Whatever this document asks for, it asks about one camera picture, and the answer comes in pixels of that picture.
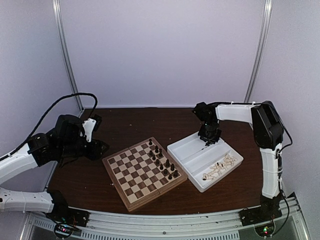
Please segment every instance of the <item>wooden chessboard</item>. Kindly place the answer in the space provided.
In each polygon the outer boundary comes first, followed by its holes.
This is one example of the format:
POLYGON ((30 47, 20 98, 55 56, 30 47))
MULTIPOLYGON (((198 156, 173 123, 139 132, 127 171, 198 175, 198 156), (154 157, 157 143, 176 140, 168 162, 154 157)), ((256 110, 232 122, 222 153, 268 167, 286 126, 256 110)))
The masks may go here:
POLYGON ((102 162, 129 212, 145 205, 187 180, 187 174, 164 150, 154 137, 126 148, 102 162), (162 149, 162 156, 156 152, 156 146, 162 149), (150 155, 153 152, 159 164, 150 155), (174 164, 174 170, 166 167, 166 161, 174 164))

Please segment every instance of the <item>white panel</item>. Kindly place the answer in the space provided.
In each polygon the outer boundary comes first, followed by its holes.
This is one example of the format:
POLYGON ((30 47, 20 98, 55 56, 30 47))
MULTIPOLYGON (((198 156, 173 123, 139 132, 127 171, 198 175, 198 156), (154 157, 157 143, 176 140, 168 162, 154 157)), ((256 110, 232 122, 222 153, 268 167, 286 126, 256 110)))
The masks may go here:
POLYGON ((99 107, 242 102, 263 11, 263 0, 61 0, 77 86, 99 107))
POLYGON ((320 2, 273 2, 252 101, 271 100, 293 137, 283 151, 283 181, 295 191, 311 239, 320 236, 320 2))

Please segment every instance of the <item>chess square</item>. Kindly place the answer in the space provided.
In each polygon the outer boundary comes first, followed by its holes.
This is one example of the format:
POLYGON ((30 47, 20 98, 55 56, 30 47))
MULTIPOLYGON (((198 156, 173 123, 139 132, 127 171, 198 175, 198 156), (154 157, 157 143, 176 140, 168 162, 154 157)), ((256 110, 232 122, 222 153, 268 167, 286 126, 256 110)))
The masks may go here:
POLYGON ((134 181, 136 182, 136 184, 139 184, 139 183, 142 182, 142 178, 141 178, 140 176, 138 176, 138 177, 136 177, 136 178, 134 179, 134 181))
POLYGON ((139 170, 139 169, 141 169, 140 164, 134 165, 133 167, 134 167, 134 169, 135 169, 135 170, 139 170))
POLYGON ((121 159, 124 159, 124 158, 126 158, 126 157, 127 157, 127 155, 126 155, 125 153, 121 153, 121 154, 120 154, 120 158, 121 158, 121 159))
POLYGON ((154 176, 154 173, 153 173, 152 171, 148 171, 146 174, 148 175, 149 178, 151 178, 152 176, 154 176))
POLYGON ((127 198, 131 204, 137 201, 137 197, 135 194, 131 194, 130 196, 127 196, 127 198))
POLYGON ((132 179, 132 180, 128 181, 128 184, 130 187, 133 187, 136 185, 136 181, 134 179, 132 179))
POLYGON ((121 157, 119 155, 117 155, 114 157, 114 160, 117 162, 117 161, 121 160, 121 157))
POLYGON ((157 189, 160 189, 160 188, 163 186, 162 183, 159 182, 159 181, 154 182, 153 185, 154 185, 157 189))
POLYGON ((128 163, 129 162, 129 158, 125 157, 124 159, 122 159, 123 163, 128 163))
POLYGON ((128 169, 128 168, 132 167, 133 165, 132 165, 131 162, 127 162, 127 163, 125 164, 125 166, 126 166, 126 168, 128 169))
POLYGON ((137 161, 138 163, 142 163, 142 162, 144 161, 144 159, 143 159, 142 157, 138 157, 138 158, 136 159, 136 161, 137 161))
POLYGON ((128 156, 128 159, 129 159, 130 161, 132 161, 133 159, 135 159, 135 156, 130 155, 130 156, 128 156))
POLYGON ((140 188, 140 189, 144 189, 145 187, 146 187, 146 184, 142 181, 142 182, 139 182, 138 183, 138 187, 140 188))
POLYGON ((129 182, 130 180, 134 179, 134 178, 131 176, 131 174, 125 176, 124 178, 125 178, 125 180, 126 180, 127 182, 129 182))
POLYGON ((152 176, 150 177, 151 182, 155 183, 156 181, 158 181, 158 178, 156 176, 152 176))
POLYGON ((110 158, 108 161, 109 161, 109 164, 114 164, 116 162, 114 158, 110 158))
POLYGON ((137 158, 139 158, 141 155, 140 155, 138 152, 136 152, 136 153, 133 154, 133 156, 137 159, 137 158))
POLYGON ((119 167, 119 169, 120 169, 121 171, 124 171, 124 170, 127 169, 127 167, 126 167, 126 165, 121 165, 121 166, 119 167))
POLYGON ((150 193, 149 189, 147 187, 140 190, 144 195, 147 195, 150 193))
POLYGON ((162 183, 162 185, 167 184, 169 181, 164 177, 162 179, 160 179, 160 183, 162 183))
POLYGON ((135 179, 139 177, 139 174, 136 171, 134 171, 133 173, 131 173, 131 176, 135 179))
POLYGON ((138 185, 134 185, 133 187, 131 187, 131 189, 134 193, 140 191, 140 188, 138 187, 138 185))
POLYGON ((119 167, 116 167, 115 169, 113 169, 114 174, 118 174, 121 172, 119 167))
POLYGON ((156 188, 155 185, 151 184, 151 185, 148 186, 148 189, 149 189, 150 192, 152 192, 152 191, 156 190, 157 188, 156 188))
POLYGON ((145 163, 149 165, 149 164, 152 164, 153 162, 152 162, 152 160, 149 158, 149 159, 145 160, 145 163))
POLYGON ((151 171, 150 167, 149 166, 145 166, 142 168, 144 170, 145 173, 151 171))
POLYGON ((144 181, 144 180, 148 179, 148 175, 144 173, 144 174, 140 175, 140 178, 144 181))
POLYGON ((129 188, 130 188, 129 183, 126 182, 126 183, 122 184, 122 185, 121 185, 121 188, 122 188, 123 190, 129 189, 129 188))
POLYGON ((124 161, 119 160, 119 161, 117 161, 117 162, 116 162, 116 164, 117 164, 118 166, 121 166, 121 165, 123 165, 123 164, 124 164, 124 161))
POLYGON ((133 172, 135 172, 136 170, 135 170, 135 168, 132 166, 132 167, 129 167, 128 168, 128 171, 129 171, 129 173, 133 173, 133 172))
POLYGON ((144 196, 144 194, 143 194, 142 191, 140 191, 140 190, 137 191, 137 192, 135 192, 134 194, 135 194, 135 196, 136 196, 138 199, 144 196))
POLYGON ((146 143, 142 144, 141 145, 142 149, 146 149, 148 147, 148 145, 146 143))
POLYGON ((124 177, 123 173, 122 172, 119 172, 115 175, 116 179, 121 179, 124 177))
POLYGON ((148 166, 148 165, 146 164, 145 161, 142 161, 142 162, 140 162, 140 166, 141 166, 142 168, 144 168, 144 167, 146 167, 146 166, 148 166))
POLYGON ((142 156, 142 155, 145 155, 146 152, 145 152, 145 150, 141 150, 141 151, 139 152, 139 154, 142 156))
POLYGON ((150 157, 149 157, 147 154, 142 156, 142 159, 143 159, 143 160, 147 160, 147 159, 149 159, 149 158, 150 158, 150 157))
POLYGON ((133 159, 133 160, 131 161, 131 163, 132 163, 132 165, 137 165, 137 164, 138 164, 138 161, 137 161, 136 159, 133 159))
POLYGON ((123 170, 122 172, 123 176, 127 176, 128 174, 130 174, 130 172, 128 171, 128 169, 123 170))
POLYGON ((159 170, 159 168, 154 168, 154 169, 152 169, 152 172, 156 175, 156 174, 158 174, 158 173, 160 173, 160 170, 159 170))
POLYGON ((143 174, 145 174, 145 171, 144 171, 142 168, 140 168, 140 169, 137 170, 136 172, 137 172, 140 176, 143 175, 143 174))
POLYGON ((124 192, 125 192, 125 194, 126 194, 127 196, 130 196, 131 194, 134 194, 134 192, 132 191, 131 188, 128 188, 127 190, 124 190, 124 192))
POLYGON ((120 178, 118 181, 121 185, 127 182, 127 180, 124 177, 120 178))
POLYGON ((151 164, 149 164, 149 168, 152 170, 152 169, 154 169, 154 168, 156 168, 157 167, 157 165, 153 162, 153 163, 151 163, 151 164))
POLYGON ((151 185, 152 184, 152 181, 149 179, 149 178, 147 178, 146 180, 144 180, 143 181, 144 183, 145 183, 145 185, 147 185, 147 186, 149 186, 149 185, 151 185))
POLYGON ((130 149, 127 150, 127 151, 125 151, 124 153, 125 153, 125 155, 126 155, 127 157, 130 156, 130 155, 132 155, 132 152, 130 151, 130 149))
POLYGON ((155 175, 158 179, 162 179, 164 177, 164 174, 162 172, 159 172, 155 175))
POLYGON ((117 168, 118 167, 118 164, 115 162, 115 163, 112 163, 111 165, 110 165, 110 167, 111 167, 111 169, 115 169, 115 168, 117 168))
POLYGON ((135 149, 136 149, 138 152, 141 151, 141 150, 143 150, 143 148, 142 148, 141 146, 137 146, 135 149))

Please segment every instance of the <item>white plastic tray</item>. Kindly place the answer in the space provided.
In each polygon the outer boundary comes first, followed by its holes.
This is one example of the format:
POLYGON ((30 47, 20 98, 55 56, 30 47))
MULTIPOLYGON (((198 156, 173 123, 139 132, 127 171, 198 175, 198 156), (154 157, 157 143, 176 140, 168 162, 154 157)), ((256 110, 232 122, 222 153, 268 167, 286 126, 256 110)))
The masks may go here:
POLYGON ((183 168, 189 180, 201 193, 231 173, 244 160, 244 158, 223 141, 222 138, 220 138, 217 143, 206 146, 206 143, 200 140, 198 132, 168 145, 167 152, 176 160, 180 167, 183 168), (232 158, 232 165, 231 163, 226 163, 229 161, 226 159, 228 157, 229 159, 232 158), (203 179, 204 174, 214 171, 217 168, 221 170, 214 175, 214 179, 203 179))

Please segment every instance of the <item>metal frame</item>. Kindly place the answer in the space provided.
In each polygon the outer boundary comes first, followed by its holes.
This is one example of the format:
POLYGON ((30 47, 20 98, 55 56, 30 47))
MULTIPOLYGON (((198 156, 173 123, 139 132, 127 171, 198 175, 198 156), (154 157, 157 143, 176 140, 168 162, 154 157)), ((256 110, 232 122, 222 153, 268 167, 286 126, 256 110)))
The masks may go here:
MULTIPOLYGON (((76 84, 74 72, 72 70, 70 56, 69 56, 69 52, 68 52, 68 48, 67 48, 67 41, 66 41, 66 36, 65 36, 64 24, 63 24, 61 9, 60 9, 60 0, 52 0, 52 4, 53 4, 53 12, 54 12, 54 17, 55 17, 55 22, 56 22, 56 26, 57 26, 58 33, 59 33, 65 69, 66 69, 66 72, 67 72, 67 75, 69 78, 71 90, 75 94, 75 93, 78 93, 79 91, 78 91, 78 87, 76 84)), ((75 96, 75 100, 76 100, 77 107, 79 108, 79 111, 82 112, 84 110, 84 106, 82 105, 80 97, 75 96)))
MULTIPOLYGON (((309 240, 298 200, 291 197, 287 201, 299 239, 309 240)), ((283 200, 280 209, 283 216, 278 219, 285 219, 288 209, 283 200)), ((187 215, 129 215, 88 210, 87 227, 79 227, 81 232, 73 236, 83 240, 211 240, 220 236, 237 240, 240 230, 254 227, 242 226, 240 210, 187 215)), ((21 240, 29 239, 32 229, 29 225, 52 231, 55 224, 41 213, 30 213, 21 240)))
POLYGON ((250 82, 248 85, 248 89, 245 94, 244 102, 248 103, 250 101, 253 89, 255 87, 255 83, 258 77, 260 64, 262 61, 263 51, 266 45, 268 31, 269 31, 269 25, 270 25, 270 19, 271 19, 271 11, 272 11, 272 1, 273 0, 265 0, 264 3, 264 12, 263 12, 263 18, 262 18, 262 25, 261 25, 261 32, 260 32, 260 38, 258 42, 258 48, 256 50, 254 65, 250 77, 250 82))

